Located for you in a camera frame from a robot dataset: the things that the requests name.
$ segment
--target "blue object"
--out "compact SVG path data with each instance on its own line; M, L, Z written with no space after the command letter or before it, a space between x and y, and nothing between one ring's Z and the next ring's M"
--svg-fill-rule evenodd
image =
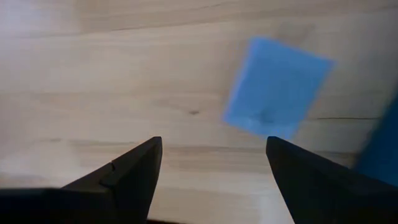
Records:
M398 95L373 132L354 169L398 187Z
M330 60L255 37L223 119L254 134L290 139L332 65Z

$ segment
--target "wooden table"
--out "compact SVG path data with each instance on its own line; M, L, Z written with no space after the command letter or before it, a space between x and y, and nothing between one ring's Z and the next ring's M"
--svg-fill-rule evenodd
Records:
M292 223L264 139L221 122L248 39L336 61L294 143L349 165L398 81L395 0L2 0L0 185L62 186L152 136L150 217Z

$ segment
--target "blue square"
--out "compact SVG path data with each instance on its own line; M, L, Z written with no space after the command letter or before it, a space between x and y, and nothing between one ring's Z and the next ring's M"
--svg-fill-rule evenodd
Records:
M333 62L275 40L251 40L224 120L261 136L291 139Z

